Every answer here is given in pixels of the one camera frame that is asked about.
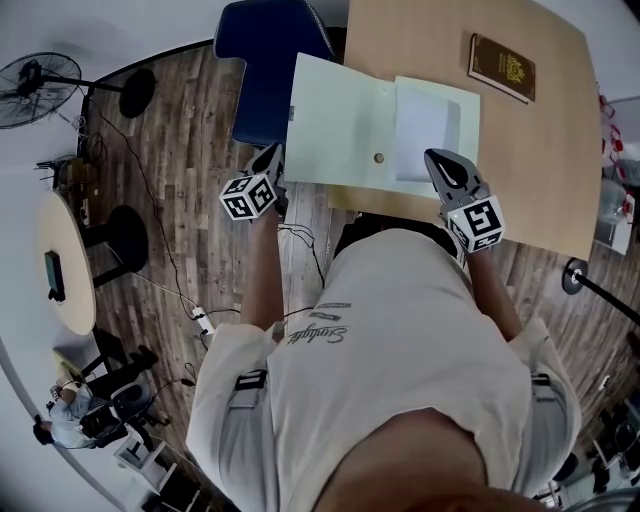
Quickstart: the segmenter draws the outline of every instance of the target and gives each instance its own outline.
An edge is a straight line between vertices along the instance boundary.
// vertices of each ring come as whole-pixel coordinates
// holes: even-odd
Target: light green folder
[[[454,87],[396,77],[379,80],[352,69],[298,54],[287,132],[285,179],[374,188],[437,198],[431,183],[399,179],[396,101],[405,88],[455,103],[455,147],[477,161],[480,96]]]

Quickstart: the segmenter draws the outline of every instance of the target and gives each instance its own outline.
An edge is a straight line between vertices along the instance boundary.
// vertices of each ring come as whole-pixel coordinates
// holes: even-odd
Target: blue chair
[[[246,62],[232,136],[257,146],[286,142],[298,53],[333,57],[322,21],[304,0],[243,0],[227,5],[213,51],[216,57]]]

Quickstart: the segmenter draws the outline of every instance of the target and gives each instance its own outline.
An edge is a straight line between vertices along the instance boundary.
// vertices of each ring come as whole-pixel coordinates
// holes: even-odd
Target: white t-shirt
[[[89,411],[92,400],[91,391],[84,385],[76,391],[73,402],[67,404],[59,399],[51,408],[51,437],[57,444],[65,448],[84,448],[93,444],[80,427],[80,421]]]
[[[278,345],[272,331],[220,326],[187,436],[243,511],[312,510],[344,456],[408,411],[434,408],[471,432],[489,485],[526,494],[575,442],[577,399],[544,325],[507,344],[458,263],[421,234],[349,246],[314,310]]]

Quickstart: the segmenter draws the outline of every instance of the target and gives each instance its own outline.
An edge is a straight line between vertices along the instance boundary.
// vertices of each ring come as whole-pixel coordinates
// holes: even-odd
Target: office chair
[[[286,142],[298,53],[333,57],[322,21],[304,0],[243,0],[227,5],[213,51],[218,58],[246,62],[232,137],[257,146]]]
[[[142,382],[121,387],[111,395],[109,402],[100,401],[80,422],[84,435],[93,440],[90,448],[104,448],[131,433],[151,451],[153,442],[144,428],[145,423],[151,426],[169,424],[169,420],[160,421],[149,414],[152,403],[151,389]]]

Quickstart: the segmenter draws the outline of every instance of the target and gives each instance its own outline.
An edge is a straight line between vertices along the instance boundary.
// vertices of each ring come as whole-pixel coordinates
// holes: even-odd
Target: gold emblem on book
[[[507,57],[507,80],[520,84],[523,78],[524,69],[522,69],[522,64],[513,55],[509,55]]]

